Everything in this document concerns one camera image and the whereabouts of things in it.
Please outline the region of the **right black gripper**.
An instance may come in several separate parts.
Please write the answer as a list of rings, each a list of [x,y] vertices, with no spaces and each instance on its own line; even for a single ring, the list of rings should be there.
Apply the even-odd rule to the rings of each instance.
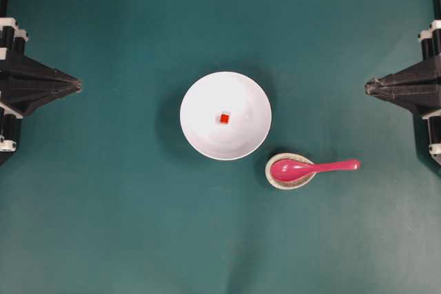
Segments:
[[[424,112],[429,132],[429,153],[440,164],[440,20],[418,35],[423,61],[394,74],[373,78],[365,92],[410,112]],[[410,87],[428,85],[430,87]]]

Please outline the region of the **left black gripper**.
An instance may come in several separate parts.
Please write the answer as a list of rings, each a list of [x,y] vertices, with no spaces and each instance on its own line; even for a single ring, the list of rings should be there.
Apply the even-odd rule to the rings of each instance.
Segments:
[[[36,109],[52,101],[79,93],[82,88],[82,81],[76,77],[23,55],[28,40],[28,33],[19,28],[16,19],[1,17],[1,64],[6,64],[7,55],[10,55],[10,72],[13,74],[69,83],[74,87],[12,98],[12,74],[1,70],[1,165],[18,149],[23,116],[33,114]]]

